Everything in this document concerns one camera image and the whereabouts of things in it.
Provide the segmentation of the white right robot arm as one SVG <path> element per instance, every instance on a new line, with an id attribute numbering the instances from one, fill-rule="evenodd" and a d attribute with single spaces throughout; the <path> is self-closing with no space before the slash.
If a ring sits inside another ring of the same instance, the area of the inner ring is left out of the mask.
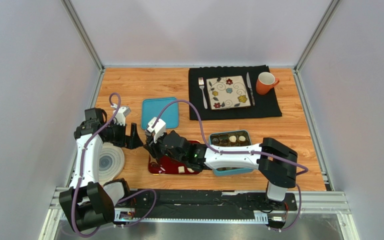
<path id="1" fill-rule="evenodd" d="M 156 134 L 145 131 L 144 148 L 159 161 L 168 157 L 195 172 L 219 168 L 247 168 L 258 170 L 268 180 L 266 197 L 282 202 L 288 189 L 296 186 L 298 154 L 274 138 L 248 146 L 216 146 L 192 143 L 177 134 Z"/>

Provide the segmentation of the blue tin lid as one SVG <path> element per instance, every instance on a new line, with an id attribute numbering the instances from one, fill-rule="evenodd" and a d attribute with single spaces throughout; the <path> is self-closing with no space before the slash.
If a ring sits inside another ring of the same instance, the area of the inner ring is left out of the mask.
<path id="1" fill-rule="evenodd" d="M 141 129 L 145 130 L 151 119 L 157 117 L 166 105 L 175 100 L 177 100 L 175 97 L 145 99 L 142 102 Z M 167 129 L 177 128 L 179 126 L 179 105 L 177 103 L 170 105 L 161 115 L 161 119 L 166 123 Z"/>

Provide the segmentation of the white oval chocolate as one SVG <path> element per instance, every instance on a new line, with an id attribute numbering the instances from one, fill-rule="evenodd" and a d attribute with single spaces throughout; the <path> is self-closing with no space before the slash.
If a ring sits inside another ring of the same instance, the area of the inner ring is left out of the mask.
<path id="1" fill-rule="evenodd" d="M 237 137 L 235 135 L 231 135 L 228 139 L 231 143 L 235 143 L 237 141 Z"/>

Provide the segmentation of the white square chocolate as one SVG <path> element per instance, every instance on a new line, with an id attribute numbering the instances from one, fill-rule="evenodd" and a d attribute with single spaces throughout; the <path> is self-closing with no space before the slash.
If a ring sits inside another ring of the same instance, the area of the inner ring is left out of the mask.
<path id="1" fill-rule="evenodd" d="M 183 173 L 185 173 L 185 168 L 184 168 L 183 166 L 179 166 L 179 167 L 178 167 L 178 173 L 179 173 L 179 174 L 183 174 Z"/>

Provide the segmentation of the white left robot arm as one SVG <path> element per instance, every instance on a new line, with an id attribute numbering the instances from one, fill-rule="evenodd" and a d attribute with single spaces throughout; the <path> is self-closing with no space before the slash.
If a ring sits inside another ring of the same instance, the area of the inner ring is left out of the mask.
<path id="1" fill-rule="evenodd" d="M 128 106 L 113 105 L 113 116 L 101 108 L 84 111 L 85 120 L 76 128 L 76 161 L 72 181 L 68 190 L 59 195 L 59 204 L 72 230 L 84 235 L 94 232 L 115 219 L 115 206 L 130 193 L 124 179 L 99 183 L 100 153 L 105 143 L 130 150 L 143 146 L 137 125 L 132 123 L 130 134 L 126 134 L 126 116 L 131 112 Z"/>

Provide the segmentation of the white cube chocolate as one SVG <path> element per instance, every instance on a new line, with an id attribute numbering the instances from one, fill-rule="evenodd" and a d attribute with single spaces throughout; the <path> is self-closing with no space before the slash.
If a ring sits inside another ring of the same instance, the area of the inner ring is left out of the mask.
<path id="1" fill-rule="evenodd" d="M 243 135 L 241 135 L 241 136 L 238 137 L 238 140 L 239 140 L 240 142 L 244 142 L 244 141 L 246 141 L 246 137 L 243 136 Z"/>

